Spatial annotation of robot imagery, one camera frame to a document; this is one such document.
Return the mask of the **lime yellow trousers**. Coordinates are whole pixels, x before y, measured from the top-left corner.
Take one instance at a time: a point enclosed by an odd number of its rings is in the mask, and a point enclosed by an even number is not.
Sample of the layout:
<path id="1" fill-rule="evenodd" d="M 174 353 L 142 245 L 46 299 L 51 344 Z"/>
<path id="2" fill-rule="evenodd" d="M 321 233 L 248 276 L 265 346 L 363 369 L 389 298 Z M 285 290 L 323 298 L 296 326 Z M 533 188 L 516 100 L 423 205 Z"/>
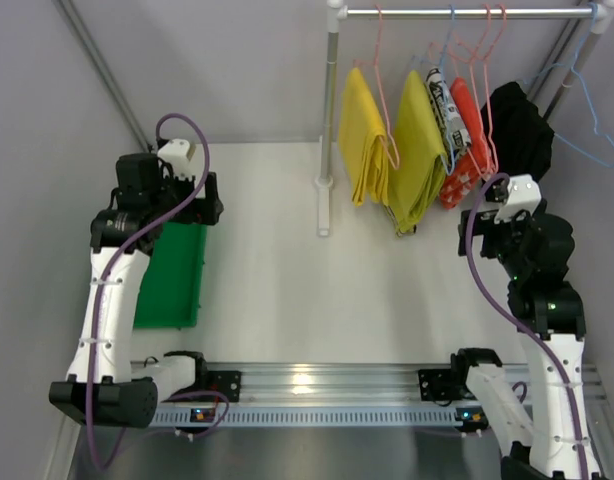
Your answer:
<path id="1" fill-rule="evenodd" d="M 426 86 L 418 72 L 403 87 L 393 137 L 400 166 L 389 173 L 387 210 L 399 236 L 414 233 L 438 196 L 446 150 Z"/>

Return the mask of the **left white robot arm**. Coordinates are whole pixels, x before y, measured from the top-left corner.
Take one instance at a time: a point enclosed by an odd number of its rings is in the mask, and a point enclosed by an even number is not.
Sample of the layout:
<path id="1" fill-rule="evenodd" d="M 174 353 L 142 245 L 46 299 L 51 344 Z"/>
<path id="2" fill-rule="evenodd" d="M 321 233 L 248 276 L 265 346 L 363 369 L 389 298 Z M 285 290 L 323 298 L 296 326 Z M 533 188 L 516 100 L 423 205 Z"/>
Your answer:
<path id="1" fill-rule="evenodd" d="M 201 377 L 199 353 L 169 353 L 134 373 L 130 341 L 143 278 L 167 225 L 215 225 L 224 207 L 214 172 L 195 178 L 158 154 L 121 156 L 108 205 L 90 224 L 90 290 L 76 352 L 50 403 L 87 427 L 145 428 L 159 403 Z"/>

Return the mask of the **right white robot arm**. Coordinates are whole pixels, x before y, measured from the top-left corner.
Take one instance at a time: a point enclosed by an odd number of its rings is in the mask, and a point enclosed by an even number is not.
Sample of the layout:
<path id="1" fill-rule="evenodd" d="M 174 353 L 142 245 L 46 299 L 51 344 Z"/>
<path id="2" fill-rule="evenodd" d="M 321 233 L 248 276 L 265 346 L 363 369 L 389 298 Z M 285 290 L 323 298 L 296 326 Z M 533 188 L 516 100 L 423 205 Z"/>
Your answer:
<path id="1" fill-rule="evenodd" d="M 586 421 L 583 302 L 566 280 L 575 248 L 565 219 L 538 209 L 497 223 L 494 212 L 461 214 L 458 253 L 473 266 L 472 241 L 509 277 L 506 307 L 494 308 L 519 334 L 529 371 L 530 411 L 516 396 L 498 355 L 464 348 L 451 358 L 481 404 L 502 454 L 504 479 L 600 479 Z"/>

